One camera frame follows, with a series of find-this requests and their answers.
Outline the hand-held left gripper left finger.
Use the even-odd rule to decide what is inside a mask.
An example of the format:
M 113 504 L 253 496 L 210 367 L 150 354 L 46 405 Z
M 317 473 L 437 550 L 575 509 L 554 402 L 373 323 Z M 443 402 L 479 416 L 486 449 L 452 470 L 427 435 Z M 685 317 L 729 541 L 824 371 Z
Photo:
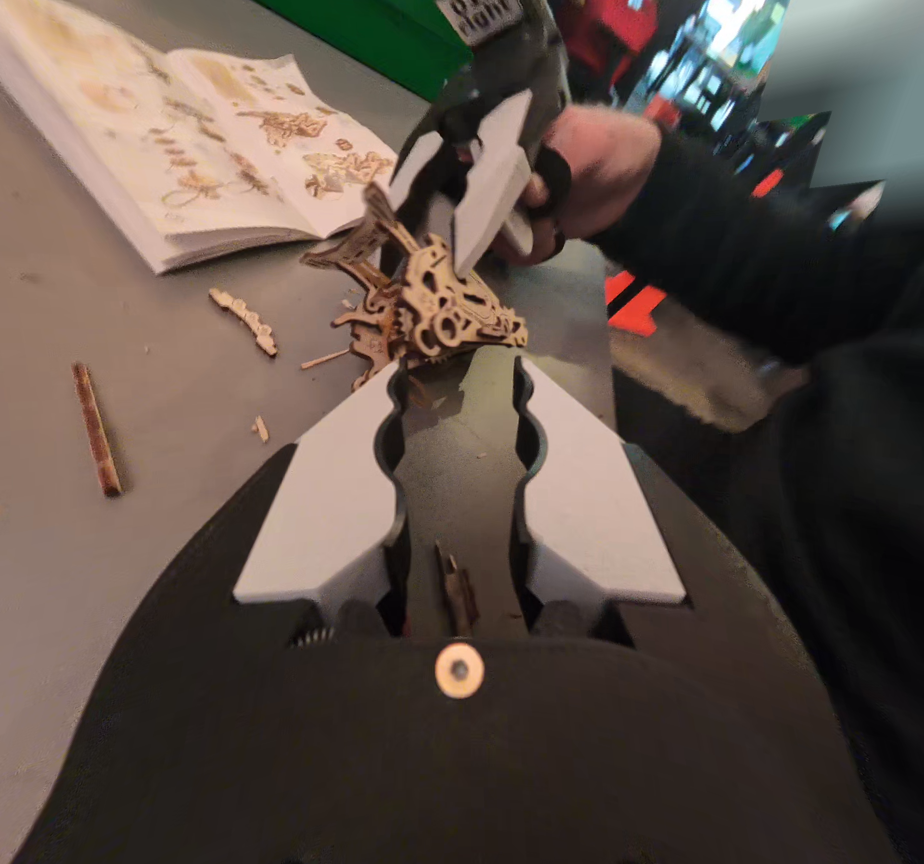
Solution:
M 332 626 L 345 603 L 405 633 L 410 526 L 396 469 L 405 453 L 407 368 L 393 362 L 305 431 L 262 521 L 233 596 L 308 601 Z

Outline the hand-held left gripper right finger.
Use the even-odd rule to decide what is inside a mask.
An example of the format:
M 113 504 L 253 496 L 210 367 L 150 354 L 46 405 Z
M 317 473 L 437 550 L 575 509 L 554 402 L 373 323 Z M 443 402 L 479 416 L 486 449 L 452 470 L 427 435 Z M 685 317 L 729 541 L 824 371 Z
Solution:
M 534 362 L 514 360 L 515 454 L 509 565 L 528 627 L 552 603 L 584 627 L 618 604 L 676 607 L 687 590 L 621 438 Z

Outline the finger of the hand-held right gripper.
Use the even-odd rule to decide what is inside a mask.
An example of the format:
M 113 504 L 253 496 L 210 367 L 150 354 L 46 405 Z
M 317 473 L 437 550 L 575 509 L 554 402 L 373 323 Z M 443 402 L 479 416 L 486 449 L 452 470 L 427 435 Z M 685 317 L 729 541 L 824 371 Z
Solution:
M 441 134 L 432 130 L 418 136 L 407 154 L 398 162 L 390 180 L 390 206 L 400 209 L 410 195 L 412 186 L 422 175 L 427 165 L 436 157 L 444 145 Z
M 519 139 L 532 103 L 529 89 L 494 107 L 480 120 L 466 188 L 452 216 L 452 249 L 457 276 L 467 276 L 514 211 L 531 176 Z

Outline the wooden mechanical model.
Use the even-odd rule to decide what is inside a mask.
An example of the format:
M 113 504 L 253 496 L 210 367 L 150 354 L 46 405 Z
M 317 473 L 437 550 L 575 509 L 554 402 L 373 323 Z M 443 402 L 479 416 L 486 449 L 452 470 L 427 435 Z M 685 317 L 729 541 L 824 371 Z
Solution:
M 525 348 L 526 320 L 476 272 L 459 277 L 443 238 L 415 239 L 376 183 L 364 189 L 363 199 L 365 215 L 356 229 L 299 259 L 313 269 L 341 271 L 364 290 L 357 307 L 332 322 L 333 328 L 350 327 L 349 351 L 367 362 L 353 393 L 396 361 L 413 370 L 483 346 Z

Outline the small wooden key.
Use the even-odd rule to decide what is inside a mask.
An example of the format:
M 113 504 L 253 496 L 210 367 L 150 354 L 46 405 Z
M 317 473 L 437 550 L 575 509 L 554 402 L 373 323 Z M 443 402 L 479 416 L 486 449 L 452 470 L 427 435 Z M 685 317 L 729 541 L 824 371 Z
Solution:
M 468 570 L 437 540 L 434 556 L 453 636 L 470 639 L 479 620 L 479 609 Z

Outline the person's right hand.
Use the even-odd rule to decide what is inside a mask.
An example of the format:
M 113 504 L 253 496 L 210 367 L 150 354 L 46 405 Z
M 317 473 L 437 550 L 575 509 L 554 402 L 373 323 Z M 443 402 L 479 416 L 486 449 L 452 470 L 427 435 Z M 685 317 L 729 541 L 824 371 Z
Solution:
M 491 251 L 514 266 L 534 266 L 578 239 L 593 236 L 617 223 L 641 193 L 653 171 L 662 133 L 651 119 L 602 105 L 570 105 L 548 129 L 544 144 L 567 162 L 571 184 L 558 207 L 548 212 L 547 182 L 532 173 L 519 200 L 526 210 L 539 211 L 531 221 L 533 246 L 522 255 L 505 234 Z

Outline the red fabric tote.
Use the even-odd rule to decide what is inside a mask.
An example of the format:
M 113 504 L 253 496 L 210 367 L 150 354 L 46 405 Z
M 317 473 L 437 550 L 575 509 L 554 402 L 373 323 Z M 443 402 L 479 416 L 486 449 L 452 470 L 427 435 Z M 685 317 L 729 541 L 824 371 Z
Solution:
M 569 63 L 608 93 L 641 55 L 656 27 L 655 0 L 585 0 L 563 30 Z

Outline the orange traffic cone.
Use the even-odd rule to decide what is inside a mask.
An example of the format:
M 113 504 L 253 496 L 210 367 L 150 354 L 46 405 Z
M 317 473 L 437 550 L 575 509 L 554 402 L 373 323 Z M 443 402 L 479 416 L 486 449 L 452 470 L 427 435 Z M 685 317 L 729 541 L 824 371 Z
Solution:
M 655 334 L 653 312 L 666 298 L 664 291 L 620 271 L 606 278 L 604 297 L 608 326 L 642 338 Z

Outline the toothed wooden strip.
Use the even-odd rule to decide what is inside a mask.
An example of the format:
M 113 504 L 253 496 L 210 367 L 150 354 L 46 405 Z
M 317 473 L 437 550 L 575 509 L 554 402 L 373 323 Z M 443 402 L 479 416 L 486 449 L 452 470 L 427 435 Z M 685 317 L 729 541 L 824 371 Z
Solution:
M 234 297 L 225 290 L 212 287 L 209 289 L 209 298 L 223 311 L 238 319 L 253 335 L 257 347 L 268 357 L 275 358 L 279 352 L 272 327 L 265 322 L 260 314 L 250 308 L 241 297 Z

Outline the brown wooden stick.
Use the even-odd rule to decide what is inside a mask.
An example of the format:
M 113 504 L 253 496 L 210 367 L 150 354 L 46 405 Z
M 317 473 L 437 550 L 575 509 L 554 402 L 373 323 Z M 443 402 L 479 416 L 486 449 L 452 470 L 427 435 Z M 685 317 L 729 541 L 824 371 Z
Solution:
M 71 371 L 100 488 L 107 498 L 120 497 L 123 494 L 122 484 L 96 399 L 90 371 L 81 362 L 73 362 Z

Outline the open instruction booklet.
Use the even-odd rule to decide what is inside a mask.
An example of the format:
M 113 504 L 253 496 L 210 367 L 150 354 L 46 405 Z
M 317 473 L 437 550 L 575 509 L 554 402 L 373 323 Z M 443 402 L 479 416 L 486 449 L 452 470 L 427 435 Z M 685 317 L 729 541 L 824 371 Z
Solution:
M 2 87 L 155 273 L 354 228 L 397 155 L 292 55 L 161 52 L 60 0 L 1 0 Z

